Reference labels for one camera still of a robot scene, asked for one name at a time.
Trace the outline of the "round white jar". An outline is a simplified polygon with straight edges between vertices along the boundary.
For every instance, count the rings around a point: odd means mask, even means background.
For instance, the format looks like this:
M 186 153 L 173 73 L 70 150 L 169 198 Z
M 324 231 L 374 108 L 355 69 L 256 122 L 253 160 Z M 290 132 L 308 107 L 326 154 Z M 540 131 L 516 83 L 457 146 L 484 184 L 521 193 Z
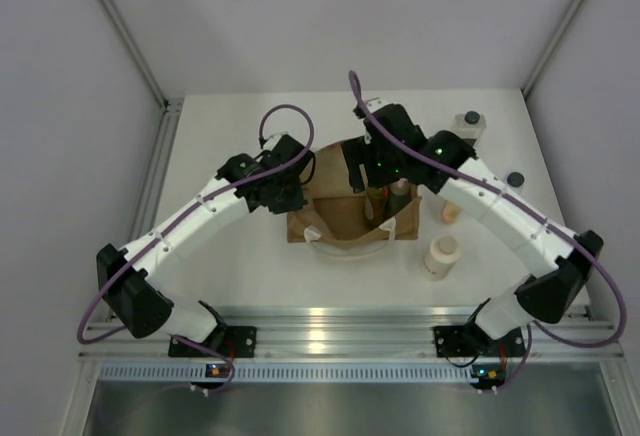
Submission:
M 450 235 L 434 238 L 426 251 L 422 266 L 430 281 L 444 279 L 461 257 L 459 242 Z

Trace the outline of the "brown canvas tote bag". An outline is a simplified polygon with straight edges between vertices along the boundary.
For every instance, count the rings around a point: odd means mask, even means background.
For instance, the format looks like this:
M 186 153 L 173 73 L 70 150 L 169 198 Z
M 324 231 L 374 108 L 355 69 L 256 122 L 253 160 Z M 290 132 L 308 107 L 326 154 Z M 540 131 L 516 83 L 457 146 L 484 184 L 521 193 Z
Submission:
M 286 240 L 307 244 L 325 254 L 351 256 L 377 251 L 396 240 L 415 240 L 420 226 L 421 197 L 410 185 L 409 203 L 389 220 L 371 227 L 365 218 L 364 193 L 354 193 L 341 145 L 315 151 L 315 163 L 303 172 L 311 180 L 302 187 L 306 205 L 286 215 Z

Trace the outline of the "clear bottle black cap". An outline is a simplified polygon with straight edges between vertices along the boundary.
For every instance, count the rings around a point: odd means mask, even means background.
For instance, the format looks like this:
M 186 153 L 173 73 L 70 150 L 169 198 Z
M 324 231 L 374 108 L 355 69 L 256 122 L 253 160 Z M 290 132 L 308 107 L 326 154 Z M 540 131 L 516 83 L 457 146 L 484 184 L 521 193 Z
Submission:
M 521 194 L 525 184 L 525 176 L 518 171 L 509 172 L 504 182 L 517 194 Z

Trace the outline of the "orange bottle pink cap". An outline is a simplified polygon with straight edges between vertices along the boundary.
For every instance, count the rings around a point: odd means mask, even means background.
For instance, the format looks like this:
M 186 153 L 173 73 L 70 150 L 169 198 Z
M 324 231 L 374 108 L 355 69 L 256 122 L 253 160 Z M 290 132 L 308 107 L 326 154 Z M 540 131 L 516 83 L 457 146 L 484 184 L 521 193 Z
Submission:
M 447 200 L 440 213 L 441 221 L 445 224 L 453 224 L 462 212 L 463 209 L 459 205 Z

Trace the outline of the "white bottle dark cap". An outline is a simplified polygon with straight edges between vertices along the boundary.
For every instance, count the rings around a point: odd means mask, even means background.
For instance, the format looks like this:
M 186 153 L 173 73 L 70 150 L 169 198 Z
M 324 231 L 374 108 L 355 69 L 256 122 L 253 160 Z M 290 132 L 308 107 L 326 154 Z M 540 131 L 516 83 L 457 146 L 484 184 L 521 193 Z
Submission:
M 477 111 L 468 111 L 454 117 L 452 132 L 469 146 L 475 147 L 486 129 L 486 118 Z

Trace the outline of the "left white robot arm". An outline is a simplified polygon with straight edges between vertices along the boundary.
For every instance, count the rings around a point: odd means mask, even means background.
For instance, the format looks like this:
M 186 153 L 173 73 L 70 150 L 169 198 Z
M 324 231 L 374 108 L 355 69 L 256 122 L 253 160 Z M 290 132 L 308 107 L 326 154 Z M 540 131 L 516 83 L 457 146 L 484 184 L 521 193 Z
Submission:
M 191 340 L 207 356 L 219 353 L 226 332 L 213 308 L 175 292 L 179 266 L 224 227 L 260 207 L 273 214 L 301 209 L 301 174 L 314 153 L 293 137 L 272 138 L 257 157 L 231 157 L 198 194 L 146 235 L 96 256 L 101 298 L 136 339 L 156 332 Z

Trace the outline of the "yellow bottle red cap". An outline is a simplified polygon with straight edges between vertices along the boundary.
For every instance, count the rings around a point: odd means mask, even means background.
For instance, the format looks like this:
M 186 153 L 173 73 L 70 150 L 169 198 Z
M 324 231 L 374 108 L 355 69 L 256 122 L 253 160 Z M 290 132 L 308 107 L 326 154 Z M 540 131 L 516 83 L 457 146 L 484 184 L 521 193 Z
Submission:
M 378 227 L 388 219 L 388 195 L 389 190 L 387 186 L 368 186 L 366 188 L 364 216 L 370 228 Z

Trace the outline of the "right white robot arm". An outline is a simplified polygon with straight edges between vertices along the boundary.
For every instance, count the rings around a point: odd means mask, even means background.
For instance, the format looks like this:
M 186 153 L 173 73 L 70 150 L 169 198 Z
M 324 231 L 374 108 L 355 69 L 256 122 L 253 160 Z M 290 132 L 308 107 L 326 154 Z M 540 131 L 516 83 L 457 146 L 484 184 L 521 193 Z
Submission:
M 470 144 L 449 130 L 426 137 L 402 105 L 372 99 L 354 113 L 365 133 L 341 144 L 354 192 L 400 179 L 424 186 L 482 224 L 528 272 L 520 284 L 479 305 L 464 324 L 461 340 L 483 354 L 530 322 L 559 322 L 588 281 L 602 239 L 539 215 Z

